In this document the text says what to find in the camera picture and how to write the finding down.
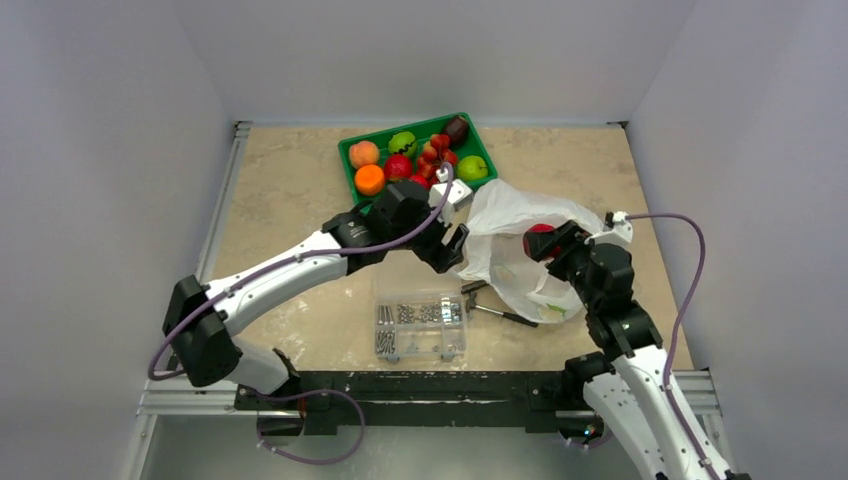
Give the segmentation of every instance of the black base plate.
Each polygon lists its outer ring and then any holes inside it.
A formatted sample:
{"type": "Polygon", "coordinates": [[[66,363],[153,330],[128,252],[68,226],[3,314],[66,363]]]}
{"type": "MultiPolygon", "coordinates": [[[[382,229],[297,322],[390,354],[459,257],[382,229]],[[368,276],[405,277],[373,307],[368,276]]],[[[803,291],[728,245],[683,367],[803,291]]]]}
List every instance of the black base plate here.
{"type": "MultiPolygon", "coordinates": [[[[420,427],[523,427],[558,432],[557,411],[589,410],[563,395],[561,372],[333,372],[301,371],[276,395],[332,388],[362,406],[368,425],[420,427]]],[[[296,402],[267,403],[237,394],[237,410],[296,410],[296,402]]],[[[306,402],[307,435],[331,435],[359,417],[337,396],[306,402]]]]}

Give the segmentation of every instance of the white wall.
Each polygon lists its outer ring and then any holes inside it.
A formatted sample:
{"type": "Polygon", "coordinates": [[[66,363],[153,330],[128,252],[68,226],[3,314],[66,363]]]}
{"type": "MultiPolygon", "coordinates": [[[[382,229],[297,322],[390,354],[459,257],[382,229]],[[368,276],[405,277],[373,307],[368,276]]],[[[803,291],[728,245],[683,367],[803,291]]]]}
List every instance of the white wall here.
{"type": "Polygon", "coordinates": [[[235,118],[630,118],[695,0],[174,0],[235,118]]]}
{"type": "Polygon", "coordinates": [[[0,4],[3,478],[113,479],[231,126],[164,0],[0,4]]]}
{"type": "MultiPolygon", "coordinates": [[[[653,211],[691,214],[687,322],[755,479],[848,472],[848,4],[698,2],[628,128],[653,211]]],[[[685,226],[657,229],[682,298],[685,226]]]]}

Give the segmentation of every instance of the green tray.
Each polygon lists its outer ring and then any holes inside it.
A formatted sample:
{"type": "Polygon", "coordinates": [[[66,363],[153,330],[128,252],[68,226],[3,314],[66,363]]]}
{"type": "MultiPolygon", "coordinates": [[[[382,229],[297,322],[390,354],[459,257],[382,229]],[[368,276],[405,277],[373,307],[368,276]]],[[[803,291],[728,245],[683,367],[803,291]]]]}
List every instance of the green tray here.
{"type": "Polygon", "coordinates": [[[366,200],[374,201],[380,198],[382,192],[374,196],[368,196],[356,191],[356,187],[353,184],[353,176],[356,174],[356,170],[350,165],[350,159],[348,158],[348,151],[350,151],[351,145],[361,142],[362,140],[374,142],[377,145],[377,148],[380,149],[379,165],[382,167],[383,164],[386,163],[386,159],[389,158],[389,139],[392,138],[392,135],[395,133],[406,130],[415,135],[415,138],[418,140],[418,151],[415,152],[415,155],[412,157],[412,162],[414,164],[415,159],[417,159],[418,155],[421,153],[421,149],[424,148],[424,144],[430,140],[430,135],[441,132],[448,120],[450,120],[454,115],[462,115],[468,120],[468,138],[465,140],[465,143],[462,144],[462,147],[458,149],[451,148],[451,150],[456,153],[460,160],[469,155],[479,155],[486,161],[486,167],[489,169],[489,176],[468,182],[468,186],[476,191],[489,180],[498,178],[498,170],[492,163],[492,159],[489,158],[489,153],[486,151],[486,147],[483,146],[483,141],[480,140],[480,135],[477,134],[477,129],[474,128],[474,122],[471,121],[471,117],[465,112],[452,113],[443,117],[432,118],[430,120],[424,120],[417,123],[410,123],[409,125],[390,128],[388,130],[369,133],[367,135],[360,135],[358,137],[346,138],[340,141],[339,155],[342,157],[342,168],[344,168],[345,175],[347,176],[347,183],[350,186],[350,193],[353,196],[353,204],[357,205],[366,200]]]}

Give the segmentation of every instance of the green apple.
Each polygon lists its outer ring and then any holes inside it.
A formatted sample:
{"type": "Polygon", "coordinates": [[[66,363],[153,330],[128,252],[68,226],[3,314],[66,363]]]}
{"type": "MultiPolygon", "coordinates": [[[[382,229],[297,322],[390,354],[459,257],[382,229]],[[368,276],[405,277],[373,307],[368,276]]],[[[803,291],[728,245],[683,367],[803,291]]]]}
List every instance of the green apple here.
{"type": "Polygon", "coordinates": [[[398,132],[389,139],[389,153],[400,153],[412,159],[418,152],[418,140],[411,132],[398,132]]]}
{"type": "Polygon", "coordinates": [[[456,175],[463,182],[480,180],[489,176],[489,167],[486,166],[483,157],[469,155],[459,161],[459,165],[456,167],[456,175]]]}

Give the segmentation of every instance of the peach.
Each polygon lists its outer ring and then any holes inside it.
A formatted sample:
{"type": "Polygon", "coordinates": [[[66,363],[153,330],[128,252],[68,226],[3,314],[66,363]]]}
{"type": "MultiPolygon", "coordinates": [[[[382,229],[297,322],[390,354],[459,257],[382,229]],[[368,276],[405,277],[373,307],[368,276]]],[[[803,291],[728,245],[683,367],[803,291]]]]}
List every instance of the peach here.
{"type": "Polygon", "coordinates": [[[357,170],[365,165],[376,165],[380,161],[380,149],[374,142],[363,140],[350,146],[348,158],[350,164],[357,170]]]}

